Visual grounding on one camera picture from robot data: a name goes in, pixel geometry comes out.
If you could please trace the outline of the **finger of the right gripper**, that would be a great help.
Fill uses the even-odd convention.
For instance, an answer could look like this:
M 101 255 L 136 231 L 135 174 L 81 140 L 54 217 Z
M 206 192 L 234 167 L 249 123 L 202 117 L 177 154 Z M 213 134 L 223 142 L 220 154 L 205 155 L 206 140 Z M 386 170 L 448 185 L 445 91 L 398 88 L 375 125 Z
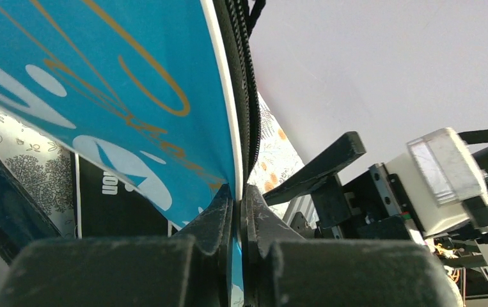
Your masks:
M 272 206 L 311 194 L 365 153 L 359 134 L 348 131 L 282 184 L 265 193 L 264 200 Z

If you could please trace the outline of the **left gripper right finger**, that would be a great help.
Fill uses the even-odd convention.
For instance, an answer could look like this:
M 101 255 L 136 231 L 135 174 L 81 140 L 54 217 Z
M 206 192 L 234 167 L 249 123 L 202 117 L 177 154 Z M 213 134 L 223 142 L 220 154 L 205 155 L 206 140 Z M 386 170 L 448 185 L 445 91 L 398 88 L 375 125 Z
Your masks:
M 284 259 L 280 242 L 303 238 L 273 213 L 255 185 L 241 201 L 242 277 L 245 306 L 282 306 Z

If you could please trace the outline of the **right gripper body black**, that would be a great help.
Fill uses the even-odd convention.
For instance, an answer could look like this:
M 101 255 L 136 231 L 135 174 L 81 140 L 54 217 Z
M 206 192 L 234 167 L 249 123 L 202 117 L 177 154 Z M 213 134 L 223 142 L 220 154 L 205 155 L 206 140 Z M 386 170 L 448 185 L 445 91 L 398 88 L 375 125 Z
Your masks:
M 311 198 L 319 217 L 317 237 L 422 241 L 411 201 L 384 163 L 345 185 L 335 175 Z

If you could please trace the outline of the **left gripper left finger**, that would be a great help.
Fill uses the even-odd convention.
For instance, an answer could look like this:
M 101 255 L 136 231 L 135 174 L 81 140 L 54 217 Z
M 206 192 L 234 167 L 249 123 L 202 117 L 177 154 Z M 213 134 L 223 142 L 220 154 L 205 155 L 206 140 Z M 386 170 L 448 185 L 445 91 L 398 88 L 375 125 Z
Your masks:
M 210 205 L 175 238 L 185 246 L 181 306 L 229 306 L 232 291 L 233 197 L 224 184 Z

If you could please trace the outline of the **blue racket bag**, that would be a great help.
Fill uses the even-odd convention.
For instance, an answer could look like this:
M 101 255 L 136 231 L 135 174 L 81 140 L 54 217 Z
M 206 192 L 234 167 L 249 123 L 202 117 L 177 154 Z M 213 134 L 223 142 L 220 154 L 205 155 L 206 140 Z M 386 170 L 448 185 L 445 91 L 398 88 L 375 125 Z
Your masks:
M 0 1 L 0 109 L 132 186 L 176 233 L 230 186 L 229 306 L 245 306 L 237 213 L 260 142 L 249 36 L 264 4 Z M 0 306 L 181 306 L 176 233 L 28 244 Z

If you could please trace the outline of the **black shuttlecock tube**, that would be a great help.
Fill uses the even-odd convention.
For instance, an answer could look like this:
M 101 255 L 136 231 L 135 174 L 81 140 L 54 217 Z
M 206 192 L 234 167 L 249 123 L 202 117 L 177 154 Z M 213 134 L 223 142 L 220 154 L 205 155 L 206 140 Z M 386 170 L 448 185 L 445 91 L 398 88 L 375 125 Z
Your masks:
M 0 160 L 0 257 L 6 263 L 33 241 L 61 232 Z

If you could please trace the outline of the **black sport racket bag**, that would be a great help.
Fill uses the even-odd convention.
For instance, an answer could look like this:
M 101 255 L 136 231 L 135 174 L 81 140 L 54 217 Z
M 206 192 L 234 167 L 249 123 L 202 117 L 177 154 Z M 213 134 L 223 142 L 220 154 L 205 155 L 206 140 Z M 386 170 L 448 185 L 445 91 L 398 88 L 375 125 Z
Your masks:
M 76 234 L 84 237 L 164 236 L 171 223 L 130 185 L 74 155 Z

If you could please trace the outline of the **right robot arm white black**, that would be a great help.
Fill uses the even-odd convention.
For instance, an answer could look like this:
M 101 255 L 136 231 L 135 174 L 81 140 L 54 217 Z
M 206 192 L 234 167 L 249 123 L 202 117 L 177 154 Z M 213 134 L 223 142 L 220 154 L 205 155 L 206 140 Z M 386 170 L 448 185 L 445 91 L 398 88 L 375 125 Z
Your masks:
M 289 202 L 284 220 L 296 230 L 315 212 L 318 237 L 427 246 L 463 298 L 488 298 L 488 129 L 430 132 L 342 184 L 339 172 L 365 152 L 346 132 L 264 198 Z

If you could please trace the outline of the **floral table mat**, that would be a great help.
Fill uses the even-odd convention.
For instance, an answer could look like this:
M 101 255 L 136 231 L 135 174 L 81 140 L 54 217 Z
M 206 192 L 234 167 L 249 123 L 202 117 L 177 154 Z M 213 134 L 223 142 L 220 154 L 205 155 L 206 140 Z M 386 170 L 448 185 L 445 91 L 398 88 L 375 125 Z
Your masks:
M 249 183 L 266 193 L 304 164 L 261 98 L 261 145 Z M 0 159 L 58 230 L 73 238 L 71 154 L 57 142 L 0 110 Z

